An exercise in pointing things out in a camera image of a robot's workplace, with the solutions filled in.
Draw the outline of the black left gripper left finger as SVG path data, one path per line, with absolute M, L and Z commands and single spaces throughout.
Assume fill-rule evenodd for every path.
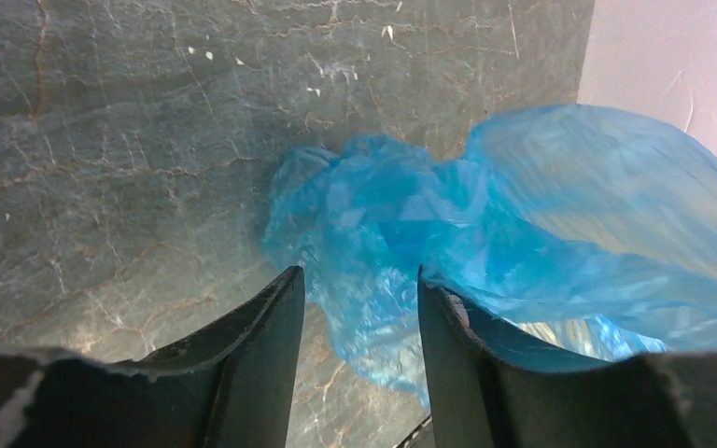
M 282 447 L 304 302 L 293 266 L 137 361 L 0 346 L 0 447 Z

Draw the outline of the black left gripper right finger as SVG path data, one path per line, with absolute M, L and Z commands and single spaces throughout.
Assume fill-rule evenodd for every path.
M 439 447 L 717 447 L 717 352 L 607 362 L 424 278 L 417 298 Z

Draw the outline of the blue plastic trash bag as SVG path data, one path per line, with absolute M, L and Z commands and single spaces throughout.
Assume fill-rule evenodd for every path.
M 664 121 L 507 111 L 447 161 L 383 134 L 294 147 L 269 203 L 263 251 L 304 269 L 337 356 L 423 404 L 419 280 L 606 361 L 717 350 L 717 158 Z

